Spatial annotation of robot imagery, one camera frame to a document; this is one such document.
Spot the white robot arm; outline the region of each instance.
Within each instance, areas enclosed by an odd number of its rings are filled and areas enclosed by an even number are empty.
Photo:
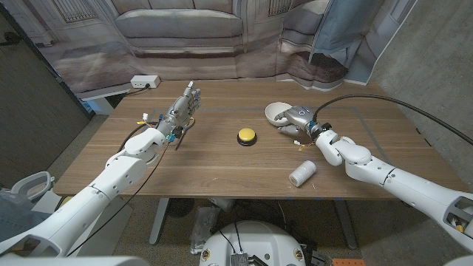
[[[78,237],[122,191],[139,182],[146,165],[153,163],[156,149],[168,145],[175,132],[189,122],[199,107],[200,90],[191,82],[183,96],[171,106],[157,128],[132,137],[125,149],[113,155],[105,169],[87,187],[41,224],[0,243],[0,256],[66,256]]]
[[[473,194],[444,188],[414,174],[396,168],[371,155],[370,150],[356,145],[348,137],[330,130],[313,119],[312,112],[294,106],[275,117],[286,117],[299,131],[306,132],[332,166],[345,161],[349,177],[383,188],[431,217],[464,248],[473,252]],[[279,128],[281,132],[293,132]]]

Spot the gray curtain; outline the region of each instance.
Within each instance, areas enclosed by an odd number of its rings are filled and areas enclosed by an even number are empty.
[[[348,67],[364,37],[364,26],[381,4],[380,0],[332,0],[314,38],[310,58],[322,53]]]

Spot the plastic bag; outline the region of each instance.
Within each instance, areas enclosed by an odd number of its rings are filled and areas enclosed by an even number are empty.
[[[212,235],[210,230],[215,226],[220,208],[199,207],[191,234],[191,253],[202,252],[202,248]]]

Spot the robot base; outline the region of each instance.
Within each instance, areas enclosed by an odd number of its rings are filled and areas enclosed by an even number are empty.
[[[267,222],[241,221],[230,224],[211,236],[200,254],[200,266],[232,265],[234,254],[246,253],[248,257],[257,256],[267,265],[304,266],[305,260],[299,243],[286,231]]]

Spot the wooden table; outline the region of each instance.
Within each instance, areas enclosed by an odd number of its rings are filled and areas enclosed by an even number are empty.
[[[124,98],[112,115],[78,155],[55,185],[55,193],[77,194],[103,170],[123,139],[143,113],[165,112],[183,93],[187,81],[162,82],[157,89]],[[357,86],[344,83],[331,92],[306,90],[294,82],[197,81],[202,106],[195,126],[180,148],[169,146],[158,169],[138,193],[153,197],[227,197],[259,199],[392,200],[379,187],[349,178],[344,166],[334,167],[316,146],[298,151],[293,138],[281,134],[265,117],[265,107],[275,101],[293,106],[317,106],[352,93],[385,95],[376,83]],[[376,99],[346,99],[319,113],[321,123],[331,123],[339,137],[346,135],[366,146],[374,156],[447,188],[467,187],[440,155],[416,132],[394,104]],[[258,141],[244,147],[237,133],[252,128]],[[301,187],[288,176],[305,160],[317,172]],[[138,185],[124,191],[133,194]]]

